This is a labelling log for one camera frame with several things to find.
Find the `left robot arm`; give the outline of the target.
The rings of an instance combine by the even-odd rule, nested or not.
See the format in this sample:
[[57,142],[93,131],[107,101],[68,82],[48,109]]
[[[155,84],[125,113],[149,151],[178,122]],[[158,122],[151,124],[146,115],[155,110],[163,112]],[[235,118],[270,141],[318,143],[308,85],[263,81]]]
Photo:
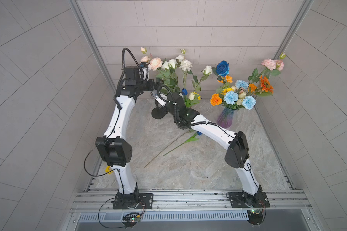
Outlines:
[[150,92],[152,96],[160,97],[157,82],[148,77],[149,71],[147,62],[136,63],[134,66],[122,64],[122,74],[113,96],[116,105],[114,114],[104,135],[95,141],[95,149],[98,150],[102,161],[111,167],[107,173],[116,174],[119,184],[116,201],[130,208],[140,202],[137,182],[129,164],[133,148],[126,141],[126,130],[138,96]]

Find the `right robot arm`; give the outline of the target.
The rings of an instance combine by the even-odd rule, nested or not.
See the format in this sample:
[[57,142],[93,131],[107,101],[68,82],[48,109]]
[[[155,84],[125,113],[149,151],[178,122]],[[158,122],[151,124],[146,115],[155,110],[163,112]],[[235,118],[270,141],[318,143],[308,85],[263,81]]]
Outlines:
[[236,170],[243,187],[243,200],[248,207],[269,206],[267,196],[254,176],[249,160],[249,146],[243,132],[229,131],[198,111],[185,107],[182,96],[171,92],[165,85],[158,86],[151,95],[159,104],[158,111],[163,115],[170,113],[180,129],[200,132],[226,150],[225,162]]

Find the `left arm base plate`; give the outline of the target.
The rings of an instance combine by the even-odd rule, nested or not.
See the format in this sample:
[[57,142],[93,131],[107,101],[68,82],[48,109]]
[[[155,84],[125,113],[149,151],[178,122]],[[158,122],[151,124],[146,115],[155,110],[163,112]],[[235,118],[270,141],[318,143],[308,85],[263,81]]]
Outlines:
[[152,209],[153,193],[117,193],[111,201],[113,209]]

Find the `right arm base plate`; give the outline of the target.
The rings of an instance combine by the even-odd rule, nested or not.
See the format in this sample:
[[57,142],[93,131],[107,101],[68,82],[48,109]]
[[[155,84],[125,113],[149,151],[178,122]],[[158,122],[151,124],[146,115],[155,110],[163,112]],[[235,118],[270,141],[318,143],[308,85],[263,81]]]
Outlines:
[[228,192],[226,197],[230,200],[232,208],[269,208],[270,203],[265,192],[250,195],[245,192]]

